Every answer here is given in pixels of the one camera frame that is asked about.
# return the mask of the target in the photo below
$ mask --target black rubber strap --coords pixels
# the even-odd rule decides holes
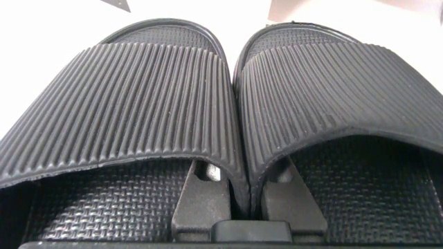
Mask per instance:
[[[234,95],[201,48],[103,44],[81,52],[0,143],[0,187],[155,158],[225,170],[249,211]]]
[[[251,202],[294,151],[369,134],[443,151],[443,97],[390,50],[356,43],[279,47],[244,67],[239,93]]]

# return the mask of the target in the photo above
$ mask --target textured footbed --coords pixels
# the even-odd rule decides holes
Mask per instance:
[[[417,147],[350,136],[291,155],[327,219],[327,243],[443,243],[441,175]]]
[[[1,242],[172,241],[172,215],[190,164],[146,161],[37,181],[19,191],[32,194],[8,201],[11,211],[0,214],[21,228],[3,231]]]
[[[340,138],[439,151],[442,96],[389,50],[283,26],[258,32],[236,68],[252,207],[268,166],[304,147],[291,157],[328,244],[443,243],[441,158]]]

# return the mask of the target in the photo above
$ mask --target black slide sandal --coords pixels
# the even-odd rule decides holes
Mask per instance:
[[[172,241],[183,185],[203,164],[222,169],[233,215],[248,216],[237,126],[224,52],[208,30],[176,19],[119,30],[66,66],[1,141],[2,248]],[[231,216],[225,187],[223,207],[201,204],[224,211],[213,222]]]
[[[443,243],[443,97],[405,61],[278,24],[251,38],[234,79],[255,216],[328,245]],[[280,166],[295,173],[274,177]]]

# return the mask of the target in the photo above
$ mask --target ribbed rubber strap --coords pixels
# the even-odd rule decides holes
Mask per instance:
[[[382,47],[266,50],[245,66],[239,97],[253,208],[274,162],[325,140],[369,134],[443,151],[442,95]]]
[[[233,90],[201,48],[103,44],[81,52],[0,143],[0,187],[155,158],[221,167],[249,209]]]

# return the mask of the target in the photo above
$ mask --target white surface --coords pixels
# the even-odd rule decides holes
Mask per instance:
[[[266,25],[271,0],[128,0],[132,13],[99,0],[4,1],[0,8],[0,138],[81,50],[137,21],[179,18],[219,39],[229,68]]]

